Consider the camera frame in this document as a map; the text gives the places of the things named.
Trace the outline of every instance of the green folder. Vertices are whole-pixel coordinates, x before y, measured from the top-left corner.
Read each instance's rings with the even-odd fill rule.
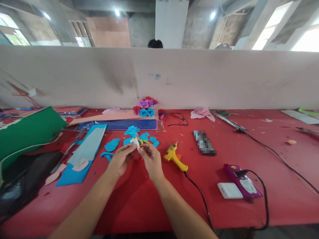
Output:
[[[0,128],[0,161],[20,149],[49,142],[66,125],[52,107],[47,107]],[[20,155],[40,147],[31,147],[10,156],[2,163],[2,172]]]

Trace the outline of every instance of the forearm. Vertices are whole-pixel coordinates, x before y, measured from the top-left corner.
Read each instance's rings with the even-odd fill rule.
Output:
[[[50,235],[49,239],[89,238],[96,227],[116,182],[117,178],[105,172],[82,202]]]
[[[154,181],[154,185],[178,239],[218,238],[166,178]]]

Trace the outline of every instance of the white power adapter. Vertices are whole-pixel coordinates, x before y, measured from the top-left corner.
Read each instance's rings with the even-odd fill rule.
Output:
[[[218,183],[218,188],[225,199],[241,199],[243,194],[234,183]]]

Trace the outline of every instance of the plywood panel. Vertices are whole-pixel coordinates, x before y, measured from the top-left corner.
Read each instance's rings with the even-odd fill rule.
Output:
[[[127,18],[92,17],[87,21],[96,46],[131,47]]]
[[[34,99],[44,106],[132,108],[150,95],[165,109],[319,108],[319,53],[5,45],[0,52],[0,68],[40,89],[45,96]],[[0,99],[30,105],[6,81],[18,84],[0,70]]]

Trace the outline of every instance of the purple power strip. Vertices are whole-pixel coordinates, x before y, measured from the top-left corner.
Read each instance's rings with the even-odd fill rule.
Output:
[[[239,191],[243,194],[244,198],[260,198],[263,194],[255,186],[255,184],[247,177],[239,178],[234,172],[241,171],[238,165],[224,165],[224,171],[228,179],[236,184]]]

